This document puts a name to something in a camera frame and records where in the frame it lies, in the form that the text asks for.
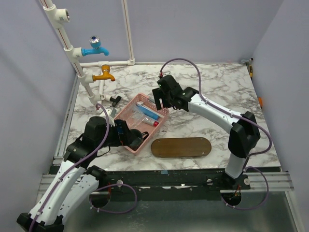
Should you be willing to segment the dark green ceramic mug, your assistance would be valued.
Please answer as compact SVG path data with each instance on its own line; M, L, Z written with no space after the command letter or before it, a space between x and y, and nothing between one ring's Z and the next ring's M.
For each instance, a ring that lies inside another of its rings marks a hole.
M137 150L142 143L149 137L149 133L147 131L140 132L137 129L131 129L129 130L129 136L128 136L128 147L132 150Z

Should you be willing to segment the pink perforated plastic basket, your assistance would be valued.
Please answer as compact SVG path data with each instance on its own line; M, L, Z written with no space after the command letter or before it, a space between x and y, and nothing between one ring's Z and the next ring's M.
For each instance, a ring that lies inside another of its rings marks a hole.
M156 105L143 93L137 94L116 116L115 119L126 121L130 129L146 133L142 144L137 149L126 147L133 154L138 154L152 137L159 132L169 117L169 110L157 110Z

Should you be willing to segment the brown oval wooden tray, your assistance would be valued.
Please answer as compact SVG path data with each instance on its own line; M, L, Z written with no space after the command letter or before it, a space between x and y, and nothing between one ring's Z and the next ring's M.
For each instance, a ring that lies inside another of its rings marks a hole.
M211 150L210 141L204 137L159 138L151 144L151 152L158 158L202 157Z

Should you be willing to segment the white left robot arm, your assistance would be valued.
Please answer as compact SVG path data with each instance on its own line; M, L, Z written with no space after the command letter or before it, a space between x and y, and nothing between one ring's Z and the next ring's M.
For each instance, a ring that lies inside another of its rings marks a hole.
M39 202L17 218L26 232L61 232L72 212L90 194L106 188L104 172L88 165L103 147L137 146L140 138L126 121L93 116L64 155L60 168Z

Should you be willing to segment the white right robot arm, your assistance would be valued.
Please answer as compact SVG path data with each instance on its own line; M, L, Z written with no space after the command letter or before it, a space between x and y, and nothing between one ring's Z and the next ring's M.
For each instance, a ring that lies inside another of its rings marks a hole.
M254 114L249 111L241 114L222 107L192 87L183 89L171 75L160 78L157 84L158 88L152 90L157 110L185 110L206 118L229 134L230 157L222 184L227 189L238 186L249 153L261 138Z

